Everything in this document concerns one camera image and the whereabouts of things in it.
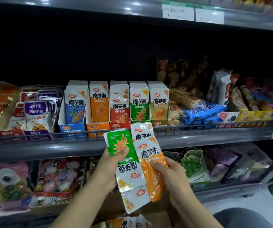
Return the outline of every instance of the white floor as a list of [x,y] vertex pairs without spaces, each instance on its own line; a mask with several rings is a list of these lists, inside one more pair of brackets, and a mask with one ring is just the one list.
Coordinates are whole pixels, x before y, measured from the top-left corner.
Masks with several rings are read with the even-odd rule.
[[261,214],[266,220],[273,224],[273,196],[269,193],[268,189],[262,189],[249,198],[223,199],[205,203],[204,206],[212,214],[232,207],[247,208]]

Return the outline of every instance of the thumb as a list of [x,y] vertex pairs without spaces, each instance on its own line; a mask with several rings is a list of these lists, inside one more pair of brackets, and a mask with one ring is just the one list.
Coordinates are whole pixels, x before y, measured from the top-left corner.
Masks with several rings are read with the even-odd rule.
[[116,163],[118,163],[119,161],[122,161],[127,156],[128,153],[129,153],[129,148],[126,147],[121,152],[117,153],[116,155],[112,156],[111,158],[113,158],[114,161],[116,161]]
[[154,160],[152,160],[150,164],[155,170],[159,171],[163,176],[166,174],[167,171],[169,171],[169,168],[167,168],[165,165]]

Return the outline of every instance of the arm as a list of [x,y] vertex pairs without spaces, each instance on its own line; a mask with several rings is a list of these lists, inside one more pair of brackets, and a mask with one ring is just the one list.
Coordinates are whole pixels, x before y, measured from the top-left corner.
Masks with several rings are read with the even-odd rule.
[[115,172],[118,162],[129,149],[110,157],[105,149],[91,180],[74,197],[50,228],[91,227],[107,195],[116,187]]
[[151,165],[163,175],[170,202],[185,225],[190,228],[223,228],[193,193],[185,169],[170,158],[165,157],[165,160],[169,168],[155,161],[151,161]]

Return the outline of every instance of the right hand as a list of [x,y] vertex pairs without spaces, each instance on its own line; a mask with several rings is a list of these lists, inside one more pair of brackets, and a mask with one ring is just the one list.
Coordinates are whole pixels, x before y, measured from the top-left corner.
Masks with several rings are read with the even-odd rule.
[[195,195],[189,185],[184,167],[168,157],[165,157],[165,161],[169,168],[156,161],[151,161],[151,166],[163,175],[169,190],[170,202],[176,210],[179,210],[180,203]]

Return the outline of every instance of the red oval logo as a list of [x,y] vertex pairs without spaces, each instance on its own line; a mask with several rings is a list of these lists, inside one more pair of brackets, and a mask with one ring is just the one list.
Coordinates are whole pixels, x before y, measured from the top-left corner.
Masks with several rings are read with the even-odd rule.
[[139,149],[145,149],[147,147],[147,144],[139,145]]
[[63,126],[63,130],[70,130],[71,126]]
[[130,177],[131,178],[138,178],[141,174],[139,172],[133,172]]
[[143,194],[145,194],[146,190],[145,189],[141,189],[137,192],[138,196],[142,196]]

